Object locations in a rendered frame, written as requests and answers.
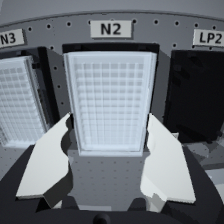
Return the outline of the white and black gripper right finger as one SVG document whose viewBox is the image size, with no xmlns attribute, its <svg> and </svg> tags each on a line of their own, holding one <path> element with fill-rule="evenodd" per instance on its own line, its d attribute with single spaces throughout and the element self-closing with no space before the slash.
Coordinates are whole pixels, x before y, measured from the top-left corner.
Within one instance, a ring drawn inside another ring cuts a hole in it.
<svg viewBox="0 0 224 224">
<path fill-rule="evenodd" d="M 183 224 L 224 224 L 220 194 L 188 147 L 152 113 L 146 129 L 151 155 L 145 159 L 140 189 L 149 201 L 147 211 Z"/>
</svg>

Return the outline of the grey flat base plate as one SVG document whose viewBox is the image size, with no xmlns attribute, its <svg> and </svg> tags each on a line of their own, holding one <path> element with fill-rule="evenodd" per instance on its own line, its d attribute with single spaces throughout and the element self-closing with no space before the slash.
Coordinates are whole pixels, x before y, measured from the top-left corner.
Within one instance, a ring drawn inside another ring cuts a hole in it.
<svg viewBox="0 0 224 224">
<path fill-rule="evenodd" d="M 131 38 L 91 38 L 90 21 L 131 21 Z M 224 32 L 224 19 L 206 15 L 159 10 L 94 10 L 28 18 L 0 24 L 0 33 L 23 29 L 25 44 L 1 47 L 0 51 L 45 46 L 60 119 L 71 112 L 63 67 L 62 44 L 90 42 L 159 43 L 158 67 L 151 113 L 163 124 L 172 50 L 223 51 L 224 46 L 193 45 L 194 30 Z M 222 136 L 207 142 L 184 143 L 204 170 L 224 168 L 224 123 Z M 78 205 L 111 206 L 127 211 L 135 198 L 148 199 L 141 192 L 147 147 L 142 157 L 79 156 L 75 130 L 69 133 L 68 159 L 74 186 L 67 196 Z M 6 148 L 0 143 L 0 181 L 26 149 Z"/>
</svg>

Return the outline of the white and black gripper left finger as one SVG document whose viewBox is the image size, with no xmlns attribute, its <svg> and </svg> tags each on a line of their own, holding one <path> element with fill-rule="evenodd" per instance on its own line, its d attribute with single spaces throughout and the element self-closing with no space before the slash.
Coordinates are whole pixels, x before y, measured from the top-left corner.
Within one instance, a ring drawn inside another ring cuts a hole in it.
<svg viewBox="0 0 224 224">
<path fill-rule="evenodd" d="M 73 189 L 67 151 L 74 129 L 68 113 L 34 145 L 30 145 L 0 181 L 0 224 L 17 224 L 47 209 L 61 208 Z"/>
</svg>

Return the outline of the grey operator panel with coloured buttons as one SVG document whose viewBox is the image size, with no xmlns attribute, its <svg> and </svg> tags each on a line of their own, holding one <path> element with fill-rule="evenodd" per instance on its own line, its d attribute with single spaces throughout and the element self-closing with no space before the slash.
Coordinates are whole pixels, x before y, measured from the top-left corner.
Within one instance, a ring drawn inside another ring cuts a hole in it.
<svg viewBox="0 0 224 224">
<path fill-rule="evenodd" d="M 224 168 L 205 171 L 216 186 L 224 204 Z"/>
</svg>

